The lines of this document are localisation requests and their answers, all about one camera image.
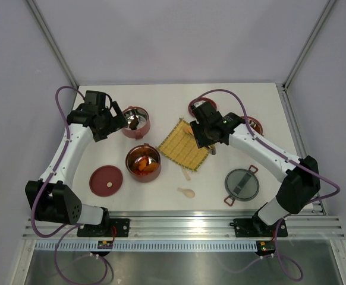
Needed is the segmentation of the red sausage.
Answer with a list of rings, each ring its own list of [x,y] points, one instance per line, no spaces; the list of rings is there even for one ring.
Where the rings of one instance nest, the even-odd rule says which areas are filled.
[[[144,171],[140,171],[138,169],[132,169],[131,172],[139,176],[144,175]]]

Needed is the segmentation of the bamboo woven tray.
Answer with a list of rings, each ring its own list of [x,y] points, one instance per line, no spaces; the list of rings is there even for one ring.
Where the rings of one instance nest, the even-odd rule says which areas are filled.
[[[183,118],[157,147],[158,151],[166,158],[179,166],[196,172],[209,156],[206,148],[198,148],[193,135],[188,132],[190,124]]]

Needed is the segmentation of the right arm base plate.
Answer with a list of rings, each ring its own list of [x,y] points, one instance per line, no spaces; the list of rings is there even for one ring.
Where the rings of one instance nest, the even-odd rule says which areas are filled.
[[[276,230],[276,224],[267,226],[264,223],[257,222],[252,218],[235,218],[229,223],[234,229],[237,238],[272,238],[277,234],[279,238],[288,237],[288,231],[283,221]]]

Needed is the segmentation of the back left red steel bowl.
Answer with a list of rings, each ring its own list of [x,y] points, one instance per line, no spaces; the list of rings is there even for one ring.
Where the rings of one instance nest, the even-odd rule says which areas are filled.
[[[122,111],[127,124],[122,133],[135,140],[142,139],[150,130],[150,117],[148,112],[138,106],[130,106]]]

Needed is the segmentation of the salmon slice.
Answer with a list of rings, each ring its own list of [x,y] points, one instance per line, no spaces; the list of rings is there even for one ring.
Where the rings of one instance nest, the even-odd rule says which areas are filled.
[[[193,130],[190,126],[187,126],[185,129],[184,129],[185,133],[186,134],[190,134],[190,135],[193,135]]]

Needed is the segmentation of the beige spoon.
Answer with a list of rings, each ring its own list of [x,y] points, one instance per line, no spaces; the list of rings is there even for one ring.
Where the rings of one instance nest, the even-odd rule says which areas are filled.
[[[187,198],[194,198],[196,196],[192,189],[177,188],[177,191],[184,194]]]

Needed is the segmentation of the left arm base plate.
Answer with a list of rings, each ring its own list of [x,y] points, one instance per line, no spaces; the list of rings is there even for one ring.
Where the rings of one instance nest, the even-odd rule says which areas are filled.
[[[127,238],[130,230],[129,218],[110,218],[98,225],[85,224],[77,230],[80,238]]]

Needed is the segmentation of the dark chocolate pastry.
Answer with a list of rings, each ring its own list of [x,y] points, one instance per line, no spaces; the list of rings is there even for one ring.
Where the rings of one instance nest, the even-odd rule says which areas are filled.
[[[138,125],[139,125],[139,119],[138,119],[138,117],[134,117],[133,118],[133,120],[129,123],[129,128],[131,129],[131,130],[136,130],[137,129],[137,127],[138,127]]]

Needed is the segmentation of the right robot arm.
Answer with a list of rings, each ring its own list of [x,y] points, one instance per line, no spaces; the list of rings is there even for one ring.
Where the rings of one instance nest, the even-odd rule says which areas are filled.
[[[280,182],[274,198],[260,207],[251,218],[257,235],[268,234],[277,222],[298,214],[320,190],[317,161],[306,156],[288,154],[260,134],[248,122],[230,112],[221,115],[210,102],[192,105],[195,117],[190,126],[198,148],[221,143],[234,147],[261,164]]]

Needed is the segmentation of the aluminium rail frame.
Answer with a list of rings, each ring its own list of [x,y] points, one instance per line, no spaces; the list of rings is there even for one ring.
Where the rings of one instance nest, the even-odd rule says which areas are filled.
[[[130,219],[128,237],[118,240],[249,240],[257,252],[114,252],[37,250],[39,240],[103,241],[78,237],[67,226],[48,239],[30,226],[23,234],[12,284],[346,284],[346,245],[340,220],[326,213],[322,202],[288,217],[288,237],[278,239],[280,258],[260,259],[268,248],[261,237],[235,237],[229,223],[247,211],[113,212]]]

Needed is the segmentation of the right red steel bowl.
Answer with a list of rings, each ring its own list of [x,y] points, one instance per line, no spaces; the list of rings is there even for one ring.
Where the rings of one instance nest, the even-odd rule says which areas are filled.
[[[262,124],[254,117],[251,117],[251,116],[242,116],[241,119],[243,120],[243,122],[246,124],[246,120],[250,126],[250,129],[253,130],[253,132],[261,135],[261,136],[264,136],[263,135],[263,127],[262,127]]]

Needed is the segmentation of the fried chicken piece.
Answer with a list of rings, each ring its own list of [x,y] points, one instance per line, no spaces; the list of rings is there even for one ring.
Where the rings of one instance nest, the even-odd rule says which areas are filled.
[[[150,173],[150,172],[154,172],[157,168],[159,167],[159,163],[157,162],[152,162],[149,163],[144,169],[144,172]]]

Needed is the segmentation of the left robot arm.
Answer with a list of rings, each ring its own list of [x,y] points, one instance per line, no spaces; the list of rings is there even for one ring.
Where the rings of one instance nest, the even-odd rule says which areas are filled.
[[[25,187],[32,229],[40,238],[50,238],[67,225],[91,229],[98,236],[111,230],[109,211],[83,204],[73,191],[73,180],[87,146],[107,139],[127,121],[110,95],[89,90],[80,96],[83,102],[76,109],[60,113],[65,132],[49,167]]]

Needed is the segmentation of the front red steel bowl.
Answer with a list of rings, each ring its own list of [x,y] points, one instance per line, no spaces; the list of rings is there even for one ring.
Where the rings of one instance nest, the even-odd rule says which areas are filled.
[[[161,157],[157,149],[144,143],[133,147],[127,153],[125,166],[135,181],[148,183],[159,176]]]

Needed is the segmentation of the metal tongs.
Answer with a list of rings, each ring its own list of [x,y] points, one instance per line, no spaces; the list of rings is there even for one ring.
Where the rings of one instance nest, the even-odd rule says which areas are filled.
[[[208,151],[209,154],[211,154],[211,155],[215,155],[215,154],[216,154],[216,148],[215,148],[214,145],[206,146],[205,149],[207,149],[207,151]]]

